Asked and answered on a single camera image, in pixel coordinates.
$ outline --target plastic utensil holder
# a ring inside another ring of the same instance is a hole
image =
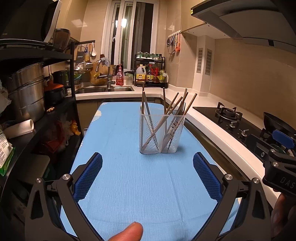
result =
[[[140,112],[139,150],[142,154],[174,153],[178,149],[185,116],[163,115],[163,109]]]

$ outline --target blue ironing board cover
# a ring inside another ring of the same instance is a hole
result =
[[[134,221],[143,225],[143,241],[191,240],[217,204],[193,168],[193,156],[200,151],[210,164],[216,163],[185,127],[176,153],[141,154],[139,106],[108,102],[99,107],[71,173],[94,152],[102,155],[103,166],[79,205],[104,240]],[[238,207],[235,201],[222,233],[231,228]],[[75,235],[63,209],[60,217],[66,231]]]

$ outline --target stove knob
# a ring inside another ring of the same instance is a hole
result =
[[[243,137],[247,137],[246,131],[248,131],[248,130],[249,130],[249,129],[244,130],[244,131],[242,132],[242,136],[243,136]]]
[[[237,123],[237,121],[232,121],[231,124],[229,125],[231,128],[235,128],[234,123]]]

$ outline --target kitchen sink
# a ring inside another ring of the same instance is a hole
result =
[[[98,87],[98,86],[88,86],[86,88],[81,88],[75,91],[75,94],[85,94],[85,93],[99,93],[99,92],[114,92],[114,91],[133,91],[130,86],[121,86],[121,87],[111,87],[107,90],[107,87]]]

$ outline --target paper towel roll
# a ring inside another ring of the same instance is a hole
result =
[[[30,119],[30,120],[26,120],[21,123],[18,123],[14,126],[10,126],[6,128],[3,132],[7,139],[11,139],[14,137],[22,136],[24,134],[28,134],[33,130],[34,130],[34,123]]]

